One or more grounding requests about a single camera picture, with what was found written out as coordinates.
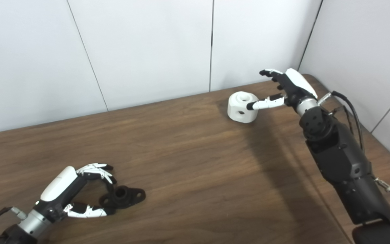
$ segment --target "wood grain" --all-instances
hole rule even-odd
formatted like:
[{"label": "wood grain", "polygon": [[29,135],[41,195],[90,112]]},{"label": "wood grain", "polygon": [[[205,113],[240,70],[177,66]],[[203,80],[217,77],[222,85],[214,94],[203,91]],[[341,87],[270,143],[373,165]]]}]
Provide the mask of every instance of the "wood grain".
[{"label": "wood grain", "polygon": [[[349,243],[353,226],[304,144],[299,116],[287,107],[260,111],[251,124],[226,115],[230,94],[264,97],[275,87],[263,82],[2,132],[0,209],[29,211],[63,168],[102,162],[147,199],[105,218],[67,218],[41,243]],[[377,175],[390,182],[390,154],[365,136]],[[91,182],[76,200],[97,204],[104,193]],[[0,233],[15,222],[0,217]]]}]

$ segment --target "white object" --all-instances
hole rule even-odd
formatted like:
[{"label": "white object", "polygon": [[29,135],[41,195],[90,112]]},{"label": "white object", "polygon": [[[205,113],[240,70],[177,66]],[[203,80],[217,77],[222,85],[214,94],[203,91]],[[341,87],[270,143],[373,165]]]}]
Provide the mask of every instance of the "white object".
[{"label": "white object", "polygon": [[297,68],[320,2],[215,0],[212,91],[266,81],[265,67]]},{"label": "white object", "polygon": [[209,91],[212,0],[69,0],[110,110]]},{"label": "white object", "polygon": [[0,131],[104,111],[67,2],[0,1]]},{"label": "white object", "polygon": [[288,76],[288,78],[295,84],[296,86],[305,89],[306,91],[309,91],[315,98],[318,98],[316,91],[314,88],[308,83],[308,81],[305,79],[305,77],[302,76],[299,72],[297,72],[293,68],[287,69],[285,74]]},{"label": "white object", "polygon": [[390,108],[390,1],[323,1],[299,72],[347,96],[373,130]]},{"label": "white object", "polygon": [[78,177],[72,166],[67,166],[59,175],[46,187],[40,199],[52,201],[67,189],[67,187]]},{"label": "white object", "polygon": [[250,123],[255,120],[258,110],[248,110],[246,105],[250,102],[258,101],[252,93],[238,91],[228,99],[228,116],[237,122]]},{"label": "white object", "polygon": [[112,174],[101,168],[101,167],[105,167],[106,165],[107,164],[99,164],[99,163],[89,164],[78,169],[76,173],[80,174],[81,176],[84,176],[85,173],[99,174],[102,179],[106,179],[110,184],[112,184],[112,181],[110,179],[110,176],[112,176]]},{"label": "white object", "polygon": [[96,210],[93,210],[93,207],[90,205],[86,206],[85,213],[77,213],[74,211],[71,211],[73,206],[71,204],[68,204],[64,208],[64,212],[67,213],[67,216],[72,218],[98,218],[98,217],[104,217],[107,216],[105,210],[103,208],[97,208]]}]

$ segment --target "black metal part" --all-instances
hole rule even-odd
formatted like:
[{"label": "black metal part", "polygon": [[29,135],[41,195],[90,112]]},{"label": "black metal part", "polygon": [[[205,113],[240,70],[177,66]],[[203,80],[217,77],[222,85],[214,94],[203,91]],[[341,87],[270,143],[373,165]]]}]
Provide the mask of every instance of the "black metal part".
[{"label": "black metal part", "polygon": [[37,239],[30,236],[17,224],[8,227],[0,235],[0,244],[36,244]]},{"label": "black metal part", "polygon": [[282,98],[282,97],[284,97],[284,96],[282,95],[282,93],[277,93],[277,94],[275,94],[275,95],[270,95],[270,96],[269,96],[269,100],[275,101],[275,100],[280,99],[280,98]]},{"label": "black metal part", "polygon": [[[335,188],[352,222],[365,224],[382,220],[390,225],[390,205],[374,182],[371,163],[349,128],[327,116],[320,107],[307,113],[309,116],[305,113],[299,123],[307,139],[306,145],[324,179]],[[319,125],[317,118],[313,118],[320,115]]]},{"label": "black metal part", "polygon": [[247,110],[254,110],[254,104],[256,102],[249,102],[248,104],[246,104],[246,109]]},{"label": "black metal part", "polygon": [[99,199],[99,204],[106,208],[124,209],[144,201],[145,191],[139,188],[129,188],[125,185],[116,187],[110,193]]}]

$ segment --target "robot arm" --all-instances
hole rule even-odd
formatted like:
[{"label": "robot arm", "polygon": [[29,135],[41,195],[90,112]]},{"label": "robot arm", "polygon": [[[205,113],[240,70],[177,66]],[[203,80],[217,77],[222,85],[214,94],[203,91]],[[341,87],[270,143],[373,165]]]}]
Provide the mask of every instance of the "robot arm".
[{"label": "robot arm", "polygon": [[[51,224],[65,217],[96,218],[113,215],[116,209],[130,207],[145,199],[145,191],[142,189],[125,186],[114,188],[116,180],[111,173],[107,172],[112,169],[110,165],[98,163],[86,165],[79,170],[71,166],[66,167],[46,187],[31,212],[26,215],[17,208],[11,209],[21,221],[10,226],[0,235],[0,243],[35,244],[37,238]],[[105,182],[108,190],[108,193],[99,199],[101,207],[72,202],[88,181],[99,179]]]},{"label": "robot arm", "polygon": [[[390,191],[390,185],[373,175],[371,163],[349,128],[321,107],[333,91],[320,101],[305,78],[293,69],[282,73],[274,69],[260,71],[278,82],[285,94],[284,104],[300,115],[299,125],[323,178],[336,190],[352,222],[361,226],[353,230],[356,244],[390,243],[390,205],[376,184]],[[251,102],[247,108],[260,109],[265,101]]]}]

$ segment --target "robotic finger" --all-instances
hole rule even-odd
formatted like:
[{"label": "robotic finger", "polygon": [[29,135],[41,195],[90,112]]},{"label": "robotic finger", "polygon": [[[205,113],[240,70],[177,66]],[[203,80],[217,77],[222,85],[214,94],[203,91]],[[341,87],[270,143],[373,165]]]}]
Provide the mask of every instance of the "robotic finger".
[{"label": "robotic finger", "polygon": [[71,203],[64,208],[68,217],[72,218],[97,218],[115,214],[115,208],[102,208],[90,206],[85,203]]},{"label": "robotic finger", "polygon": [[248,110],[259,110],[265,108],[274,108],[279,107],[285,104],[285,97],[281,94],[275,94],[272,96],[268,96],[264,100],[259,100],[257,102],[249,102],[246,105],[246,109]]},{"label": "robotic finger", "polygon": [[113,167],[107,164],[93,163],[78,169],[76,173],[87,180],[103,179],[107,184],[116,184],[112,174],[106,171],[112,169]]}]

